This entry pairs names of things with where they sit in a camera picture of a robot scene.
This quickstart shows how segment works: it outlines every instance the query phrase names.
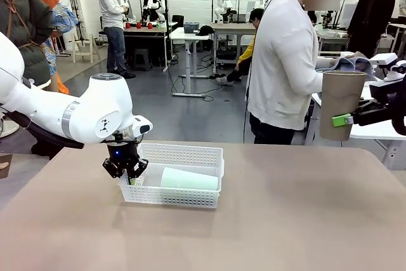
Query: concrete floor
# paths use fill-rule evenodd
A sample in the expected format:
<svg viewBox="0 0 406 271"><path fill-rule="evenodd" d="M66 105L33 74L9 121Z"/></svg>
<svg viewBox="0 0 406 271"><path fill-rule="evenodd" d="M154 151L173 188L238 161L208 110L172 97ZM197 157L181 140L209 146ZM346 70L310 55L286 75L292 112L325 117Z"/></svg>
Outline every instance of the concrete floor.
<svg viewBox="0 0 406 271"><path fill-rule="evenodd" d="M178 54L180 64L169 68L170 75L168 72L162 73L162 68L154 67L146 72L137 72L135 79L127 80L133 98L133 113L147 117L154 124L154 129L149 132L145 139L242 143L246 106L244 102L244 81L234 84L234 86L220 87L210 79L192 80L192 92L201 93L212 90L207 93L211 97L207 97L207 100L212 100L211 102L205 102L201 98L173 97L171 93L173 87L171 77L175 81L178 75L185 73L183 50ZM207 53L199 53L199 58L203 58L205 55ZM105 72L105 65L105 61L96 64L94 67L65 82L71 94L75 96L83 94L88 87L90 76L98 72ZM199 61L199 65L205 66L206 62ZM58 70L66 68L63 64L58 66ZM211 74L211 67L200 74ZM176 81L174 88L182 92L181 79ZM246 142L252 143L253 135L249 129L249 123L247 123L246 127ZM304 140L304 133L296 133L293 144L302 145ZM35 144L35 139L27 131L20 128L14 135L0 140L0 152L29 154L33 144ZM317 139L315 145L339 147L341 143ZM343 145L345 147L361 147L369 150L379 159L382 159L385 153L385 150L374 141L351 139L343 143ZM404 151L405 148L398 153L394 167L396 171L393 172L406 185L406 174L402 171L406 167L406 154L402 154ZM18 175L21 183L11 186L9 193L15 194L18 192L20 186L25 185L33 177L33 173L35 174L38 171L37 166L36 169ZM4 197L3 200L9 200L10 195L0 195L0 208L2 206L2 197Z"/></svg>

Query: dark green jacket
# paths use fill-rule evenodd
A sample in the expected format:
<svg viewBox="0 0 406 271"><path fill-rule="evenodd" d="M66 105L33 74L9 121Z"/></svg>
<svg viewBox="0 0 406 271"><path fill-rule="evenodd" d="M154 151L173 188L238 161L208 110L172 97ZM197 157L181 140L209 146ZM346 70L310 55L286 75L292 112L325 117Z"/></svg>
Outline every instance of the dark green jacket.
<svg viewBox="0 0 406 271"><path fill-rule="evenodd" d="M52 11L41 0L16 0L16 11L29 28L22 25L16 14L11 14L10 40L17 46L34 41L42 44L53 30ZM9 8L5 0L0 0L0 31L6 35L9 20ZM49 81L49 66L40 46L30 45L20 48L25 63L24 77L33 79L36 86Z"/></svg>

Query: white shoe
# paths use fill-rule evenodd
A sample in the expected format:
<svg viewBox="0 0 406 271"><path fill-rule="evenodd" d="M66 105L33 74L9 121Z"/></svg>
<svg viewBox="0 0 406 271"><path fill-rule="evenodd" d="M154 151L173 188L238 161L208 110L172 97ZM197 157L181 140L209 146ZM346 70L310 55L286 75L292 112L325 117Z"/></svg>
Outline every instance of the white shoe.
<svg viewBox="0 0 406 271"><path fill-rule="evenodd" d="M227 76L216 77L216 82L222 86L232 86L233 82L227 81Z"/></svg>

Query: white plastic basket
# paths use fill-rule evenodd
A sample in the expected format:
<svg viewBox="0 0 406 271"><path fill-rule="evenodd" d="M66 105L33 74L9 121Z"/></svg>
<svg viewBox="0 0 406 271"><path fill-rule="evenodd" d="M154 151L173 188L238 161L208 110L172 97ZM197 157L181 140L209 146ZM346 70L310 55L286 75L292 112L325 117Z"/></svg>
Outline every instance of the white plastic basket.
<svg viewBox="0 0 406 271"><path fill-rule="evenodd" d="M124 174L119 182L126 202L170 204L195 208L216 208L224 175L223 149L141 143L138 153L149 161L147 169L136 179L134 185L128 183ZM160 180L165 167L172 167L193 173L218 177L217 190L193 190L186 188L165 188Z"/></svg>

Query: gray cup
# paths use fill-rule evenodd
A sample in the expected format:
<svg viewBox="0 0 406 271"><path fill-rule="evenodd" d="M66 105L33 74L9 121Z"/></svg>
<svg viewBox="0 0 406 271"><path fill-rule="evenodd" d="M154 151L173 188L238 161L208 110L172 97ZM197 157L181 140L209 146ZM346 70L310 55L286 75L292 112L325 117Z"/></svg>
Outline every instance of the gray cup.
<svg viewBox="0 0 406 271"><path fill-rule="evenodd" d="M346 141L352 125L334 127L332 118L349 114L358 107L367 74L330 71L323 73L320 136L326 140Z"/></svg>

